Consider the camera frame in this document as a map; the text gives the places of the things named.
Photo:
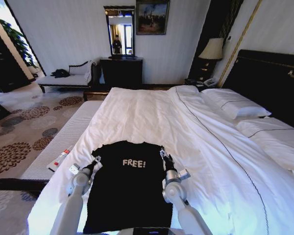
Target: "dark wooden door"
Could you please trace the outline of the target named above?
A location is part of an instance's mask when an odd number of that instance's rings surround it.
[[[9,92],[30,82],[0,37],[0,90]]]

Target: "floor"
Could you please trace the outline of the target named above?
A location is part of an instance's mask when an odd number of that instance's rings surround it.
[[[0,93],[0,104],[12,113],[0,120],[0,178],[19,178],[84,102],[82,97],[76,89],[47,87],[43,94],[35,82]],[[0,191],[0,235],[28,234],[26,219],[34,203],[26,192]]]

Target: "white robotic arm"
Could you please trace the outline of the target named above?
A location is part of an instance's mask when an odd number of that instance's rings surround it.
[[[185,169],[177,173],[174,162],[162,148],[160,155],[166,165],[166,178],[163,197],[167,203],[172,203],[178,212],[178,221],[187,235],[212,235],[199,212],[190,206],[187,201],[187,193],[181,185],[181,181],[188,179],[191,175]]]
[[[95,157],[95,161],[97,163],[94,167],[94,173],[102,167],[100,156]],[[50,235],[76,235],[83,208],[82,195],[90,188],[93,172],[89,168],[84,168],[70,179],[67,188],[69,196],[58,211]]]

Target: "picture frame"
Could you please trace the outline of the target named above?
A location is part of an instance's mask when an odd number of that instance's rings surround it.
[[[170,0],[136,1],[136,35],[165,35]]]

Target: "patterned carpet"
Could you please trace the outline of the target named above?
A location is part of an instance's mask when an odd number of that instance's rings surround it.
[[[0,93],[12,114],[0,120],[0,178],[19,178],[84,102],[82,90],[46,88],[36,83]],[[104,96],[91,99],[103,100]],[[0,235],[25,235],[35,199],[25,192],[0,191]]]

